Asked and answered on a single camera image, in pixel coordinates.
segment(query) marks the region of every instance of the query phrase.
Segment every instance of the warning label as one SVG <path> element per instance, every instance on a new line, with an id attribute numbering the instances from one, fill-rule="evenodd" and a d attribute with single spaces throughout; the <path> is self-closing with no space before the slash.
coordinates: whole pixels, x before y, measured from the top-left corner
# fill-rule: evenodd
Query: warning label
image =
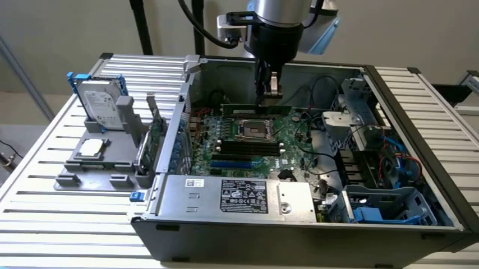
<path id="1" fill-rule="evenodd" d="M 266 183 L 221 180 L 218 209 L 222 212 L 268 214 Z"/>

